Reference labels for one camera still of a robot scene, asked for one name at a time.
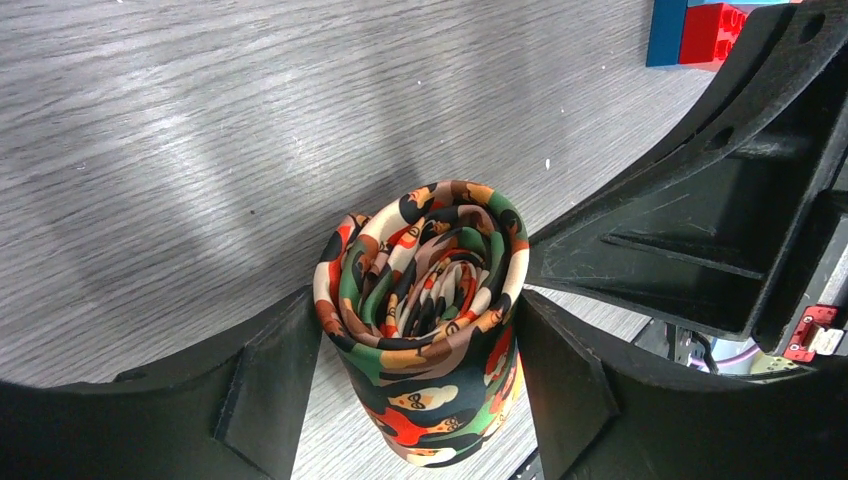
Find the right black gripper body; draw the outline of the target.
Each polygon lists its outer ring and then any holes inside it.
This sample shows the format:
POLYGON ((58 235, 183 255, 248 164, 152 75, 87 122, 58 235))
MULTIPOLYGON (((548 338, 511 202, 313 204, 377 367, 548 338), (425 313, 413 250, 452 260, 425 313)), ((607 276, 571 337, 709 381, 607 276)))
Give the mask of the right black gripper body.
POLYGON ((753 211, 751 254, 763 268, 751 337, 771 356, 810 364, 847 341, 847 166, 770 176, 753 211))

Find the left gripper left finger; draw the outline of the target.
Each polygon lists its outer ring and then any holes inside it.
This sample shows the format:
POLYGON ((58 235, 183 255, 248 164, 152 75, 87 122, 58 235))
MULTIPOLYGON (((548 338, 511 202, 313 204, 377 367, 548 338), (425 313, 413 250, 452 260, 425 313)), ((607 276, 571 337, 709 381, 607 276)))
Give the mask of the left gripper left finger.
POLYGON ((1 475, 286 479, 319 345, 306 286, 109 383, 3 383, 1 475))

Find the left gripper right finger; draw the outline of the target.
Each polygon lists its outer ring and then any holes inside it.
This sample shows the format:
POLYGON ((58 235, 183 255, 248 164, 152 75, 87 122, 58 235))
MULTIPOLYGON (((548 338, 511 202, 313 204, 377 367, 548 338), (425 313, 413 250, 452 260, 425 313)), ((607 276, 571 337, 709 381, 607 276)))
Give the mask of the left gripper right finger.
POLYGON ((847 364, 755 384, 647 352, 527 290, 515 329, 548 479, 843 479, 847 364))

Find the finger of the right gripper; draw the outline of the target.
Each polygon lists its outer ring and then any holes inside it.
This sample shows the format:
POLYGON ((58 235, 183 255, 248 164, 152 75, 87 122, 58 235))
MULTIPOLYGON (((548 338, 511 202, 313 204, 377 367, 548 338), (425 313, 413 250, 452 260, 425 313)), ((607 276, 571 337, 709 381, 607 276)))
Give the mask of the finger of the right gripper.
POLYGON ((679 123, 531 239, 528 281, 724 338, 782 315, 816 199, 847 184, 847 5, 751 12, 679 123))

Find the floral patterned necktie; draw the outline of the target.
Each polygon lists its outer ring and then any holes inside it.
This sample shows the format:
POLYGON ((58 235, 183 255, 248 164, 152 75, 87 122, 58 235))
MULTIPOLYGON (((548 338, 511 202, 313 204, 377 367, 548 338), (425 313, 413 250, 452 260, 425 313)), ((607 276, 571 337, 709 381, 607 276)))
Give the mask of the floral patterned necktie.
POLYGON ((401 459, 453 465, 505 422, 523 381, 514 315, 529 256, 517 209, 470 181, 419 187, 332 233, 314 311, 401 459))

